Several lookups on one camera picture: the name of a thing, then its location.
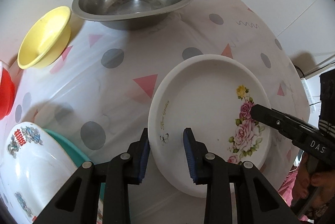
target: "red bowl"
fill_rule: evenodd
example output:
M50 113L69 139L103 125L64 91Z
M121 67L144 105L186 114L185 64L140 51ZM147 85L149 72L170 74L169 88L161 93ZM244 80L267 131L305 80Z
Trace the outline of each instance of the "red bowl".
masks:
M2 68L0 81L0 120L7 116L13 107L15 97L14 83L6 69Z

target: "yellow rose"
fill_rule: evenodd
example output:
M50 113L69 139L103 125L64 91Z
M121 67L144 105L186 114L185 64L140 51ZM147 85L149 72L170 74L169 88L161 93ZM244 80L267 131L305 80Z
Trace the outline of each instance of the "yellow rose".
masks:
M244 85L239 86L239 87L236 89L236 94L237 94L237 96L239 96L239 97L241 97L241 98L245 97L245 96L246 96L246 90L247 90L247 88L244 87Z

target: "purple rose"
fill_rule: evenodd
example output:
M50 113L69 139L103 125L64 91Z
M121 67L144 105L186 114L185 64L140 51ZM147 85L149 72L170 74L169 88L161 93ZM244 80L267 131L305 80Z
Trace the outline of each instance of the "purple rose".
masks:
M243 105L240 108L240 119L242 117L245 117L247 119L251 119L251 115L250 115L250 111L252 106L254 105L253 102L250 101L246 101L243 103Z
M236 148L239 150L248 151L256 144L256 139L258 136L258 127L255 127L255 124L252 121L244 120L235 131L234 142Z
M238 161L239 161L238 157L236 155L232 155L229 157L227 162L232 163L232 164L237 164Z

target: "tablecloth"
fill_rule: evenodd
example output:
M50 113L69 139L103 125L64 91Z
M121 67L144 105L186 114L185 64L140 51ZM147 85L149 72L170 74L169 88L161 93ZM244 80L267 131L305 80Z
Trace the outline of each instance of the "tablecloth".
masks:
M16 123L32 121L64 135L94 162L109 161L139 139L167 73L199 54L242 63L260 80L273 108L308 120L308 102L291 60L241 0L194 0L158 25L136 31L75 17L71 28L70 43L53 64L14 73L17 94L12 112L0 121L1 144ZM276 189L297 153L273 130L261 171ZM129 186L129 202L132 223L203 223L205 199L176 190L152 156L143 183Z

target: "tile grout line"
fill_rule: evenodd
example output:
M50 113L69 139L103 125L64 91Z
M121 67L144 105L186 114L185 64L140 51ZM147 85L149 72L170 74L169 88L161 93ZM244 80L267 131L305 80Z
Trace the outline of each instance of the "tile grout line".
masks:
M301 12L301 14L293 21L291 22L287 27L284 28L284 30L282 32L284 32L287 28L289 28L297 19L299 19L299 17L304 14L307 9L309 9L317 0L315 0L314 2L312 2L303 12Z

